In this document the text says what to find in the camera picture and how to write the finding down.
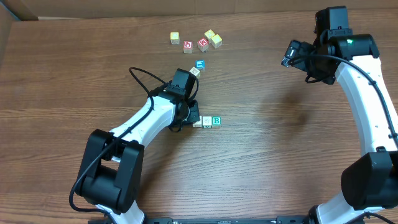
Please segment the natural block letter X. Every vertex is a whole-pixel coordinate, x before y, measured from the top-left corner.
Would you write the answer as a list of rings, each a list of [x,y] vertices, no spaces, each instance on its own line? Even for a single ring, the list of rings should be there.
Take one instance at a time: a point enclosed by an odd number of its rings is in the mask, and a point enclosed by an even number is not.
[[[192,124],[194,128],[201,128],[202,127],[202,116],[199,116],[199,121],[196,121]]]

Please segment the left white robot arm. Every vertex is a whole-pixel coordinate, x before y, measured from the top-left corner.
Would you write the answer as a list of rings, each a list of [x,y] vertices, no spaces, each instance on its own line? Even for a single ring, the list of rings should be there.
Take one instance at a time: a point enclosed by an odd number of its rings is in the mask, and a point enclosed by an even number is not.
[[[171,81],[146,91],[145,105],[125,123],[94,130],[69,194],[71,208],[102,213],[101,223],[147,223],[136,202],[144,150],[164,128],[179,132],[199,121],[198,87],[198,75],[179,68]]]

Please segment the natural block letter W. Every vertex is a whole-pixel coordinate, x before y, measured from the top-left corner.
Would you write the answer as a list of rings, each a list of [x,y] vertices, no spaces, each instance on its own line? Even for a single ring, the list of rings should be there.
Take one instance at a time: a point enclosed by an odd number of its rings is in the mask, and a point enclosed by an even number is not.
[[[190,69],[190,73],[193,74],[194,76],[196,76],[197,78],[200,77],[200,71],[199,71],[199,69],[197,69],[196,67],[192,67],[192,68]]]

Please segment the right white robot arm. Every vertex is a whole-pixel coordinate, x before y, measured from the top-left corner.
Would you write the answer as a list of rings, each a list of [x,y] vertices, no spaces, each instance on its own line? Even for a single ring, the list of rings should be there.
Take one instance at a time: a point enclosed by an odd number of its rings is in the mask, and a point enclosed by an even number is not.
[[[341,191],[314,206],[304,223],[362,223],[397,206],[397,113],[370,34],[354,34],[344,6],[315,15],[313,43],[291,41],[285,67],[307,74],[307,83],[339,83],[358,129],[361,156],[341,175]]]

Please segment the green block letter B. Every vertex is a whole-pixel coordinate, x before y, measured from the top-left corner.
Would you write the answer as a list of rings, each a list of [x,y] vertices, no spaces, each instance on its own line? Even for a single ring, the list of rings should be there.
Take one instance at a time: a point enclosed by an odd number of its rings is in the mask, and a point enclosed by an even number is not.
[[[220,116],[213,116],[211,119],[212,128],[220,128],[222,125],[222,119]]]

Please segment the natural block swirl picture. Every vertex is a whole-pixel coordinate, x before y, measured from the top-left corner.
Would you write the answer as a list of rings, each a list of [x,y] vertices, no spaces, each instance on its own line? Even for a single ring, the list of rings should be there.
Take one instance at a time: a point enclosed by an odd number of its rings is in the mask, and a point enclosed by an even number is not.
[[[212,117],[211,116],[203,116],[202,117],[202,126],[203,126],[203,128],[211,128],[212,127]]]

